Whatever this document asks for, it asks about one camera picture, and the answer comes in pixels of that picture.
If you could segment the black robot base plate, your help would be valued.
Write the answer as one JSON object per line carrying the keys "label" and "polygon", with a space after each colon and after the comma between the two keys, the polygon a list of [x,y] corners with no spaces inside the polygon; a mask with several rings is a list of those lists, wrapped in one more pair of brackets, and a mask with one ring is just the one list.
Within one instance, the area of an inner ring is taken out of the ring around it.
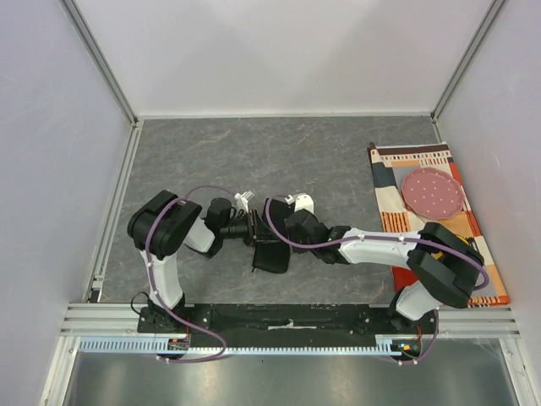
{"label": "black robot base plate", "polygon": [[166,311],[148,305],[139,312],[138,332],[174,333],[194,329],[182,318],[221,336],[237,332],[307,329],[361,334],[431,334],[434,311],[410,321],[386,307],[368,304],[185,304]]}

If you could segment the black zip tool case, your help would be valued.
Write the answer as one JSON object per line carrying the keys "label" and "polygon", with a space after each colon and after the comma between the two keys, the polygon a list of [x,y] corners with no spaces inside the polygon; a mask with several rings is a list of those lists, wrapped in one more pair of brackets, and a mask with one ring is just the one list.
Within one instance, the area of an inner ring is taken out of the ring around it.
{"label": "black zip tool case", "polygon": [[[266,208],[269,208],[270,219],[278,232],[286,237],[286,219],[293,213],[293,208],[285,201],[267,198],[264,203],[264,210],[259,219],[268,225]],[[252,267],[264,272],[283,274],[288,270],[291,256],[291,248],[281,240],[276,244],[258,244],[254,248]]]}

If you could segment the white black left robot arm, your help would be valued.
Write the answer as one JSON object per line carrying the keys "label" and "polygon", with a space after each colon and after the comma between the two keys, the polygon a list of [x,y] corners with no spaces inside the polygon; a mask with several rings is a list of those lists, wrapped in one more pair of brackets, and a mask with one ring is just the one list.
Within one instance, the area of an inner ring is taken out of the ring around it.
{"label": "white black left robot arm", "polygon": [[159,310],[156,323],[166,332],[178,332],[185,323],[184,291],[178,281],[177,252],[185,245],[206,257],[215,256],[226,239],[241,239],[254,248],[252,267],[282,274],[290,261],[290,249],[255,210],[254,194],[235,193],[232,199],[215,198],[206,215],[202,206],[181,200],[166,189],[160,191],[130,218],[127,234],[147,266],[150,293],[147,302]]}

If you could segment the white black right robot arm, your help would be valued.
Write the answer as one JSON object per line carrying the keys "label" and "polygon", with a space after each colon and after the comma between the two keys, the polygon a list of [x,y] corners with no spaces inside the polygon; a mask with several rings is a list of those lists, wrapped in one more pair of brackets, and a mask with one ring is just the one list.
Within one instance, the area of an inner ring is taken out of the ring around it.
{"label": "white black right robot arm", "polygon": [[410,270],[417,281],[401,288],[387,311],[389,327],[408,332],[442,305],[467,307],[472,293],[488,285],[484,258],[464,239],[437,222],[419,231],[366,232],[349,226],[328,228],[307,210],[285,221],[288,243],[327,264],[373,263]]}

